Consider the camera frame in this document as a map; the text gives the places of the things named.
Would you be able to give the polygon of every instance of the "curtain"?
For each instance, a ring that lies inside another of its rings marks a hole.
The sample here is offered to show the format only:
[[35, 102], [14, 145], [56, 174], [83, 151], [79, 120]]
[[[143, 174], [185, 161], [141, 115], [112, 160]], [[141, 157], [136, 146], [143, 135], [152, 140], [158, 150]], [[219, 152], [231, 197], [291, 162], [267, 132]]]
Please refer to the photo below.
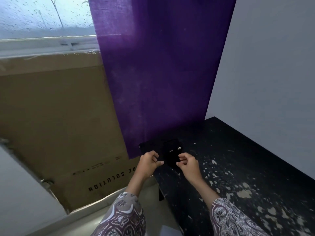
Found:
[[129, 158], [204, 120], [236, 0], [89, 0]]

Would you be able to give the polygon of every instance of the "black table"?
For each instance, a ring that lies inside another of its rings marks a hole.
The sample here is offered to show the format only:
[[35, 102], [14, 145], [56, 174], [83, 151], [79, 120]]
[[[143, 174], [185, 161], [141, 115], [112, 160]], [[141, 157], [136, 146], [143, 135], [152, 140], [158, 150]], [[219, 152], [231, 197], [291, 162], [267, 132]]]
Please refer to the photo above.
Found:
[[[161, 154], [163, 142], [171, 139], [196, 157], [203, 178], [219, 196], [268, 234], [314, 235], [315, 180], [215, 117], [171, 130], [142, 151]], [[181, 170], [164, 164], [154, 176], [184, 235], [212, 235], [207, 206]]]

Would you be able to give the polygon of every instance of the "person's right hand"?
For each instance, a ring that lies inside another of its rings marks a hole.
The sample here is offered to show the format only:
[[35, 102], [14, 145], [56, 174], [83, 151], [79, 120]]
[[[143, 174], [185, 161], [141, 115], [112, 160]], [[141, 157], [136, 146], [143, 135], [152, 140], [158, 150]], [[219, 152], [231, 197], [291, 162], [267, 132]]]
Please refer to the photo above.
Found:
[[199, 181], [203, 181], [198, 161], [187, 152], [179, 154], [180, 162], [176, 162], [176, 165], [183, 171], [186, 179], [192, 184], [195, 185]]

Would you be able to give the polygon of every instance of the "patterned sleeve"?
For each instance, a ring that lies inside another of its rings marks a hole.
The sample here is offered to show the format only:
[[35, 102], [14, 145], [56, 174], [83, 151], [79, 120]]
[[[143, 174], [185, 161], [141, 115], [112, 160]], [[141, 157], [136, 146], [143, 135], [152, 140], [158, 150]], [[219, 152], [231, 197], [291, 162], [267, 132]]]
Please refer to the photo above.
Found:
[[91, 236], [144, 236], [146, 221], [138, 198], [121, 193]]
[[215, 236], [268, 236], [226, 198], [218, 198], [212, 203], [210, 218]]

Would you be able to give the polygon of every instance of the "floor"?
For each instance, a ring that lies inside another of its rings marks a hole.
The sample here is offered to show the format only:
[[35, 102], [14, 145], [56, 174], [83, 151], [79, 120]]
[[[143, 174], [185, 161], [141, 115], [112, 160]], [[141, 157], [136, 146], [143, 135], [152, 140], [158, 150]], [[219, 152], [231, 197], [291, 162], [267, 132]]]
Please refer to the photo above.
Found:
[[[174, 216], [172, 215], [166, 200], [158, 200], [158, 185], [152, 185], [141, 191], [139, 201], [145, 212], [147, 221], [146, 236], [160, 236], [165, 226], [179, 230]], [[99, 224], [109, 207], [82, 218], [67, 225], [48, 236], [90, 236]]]

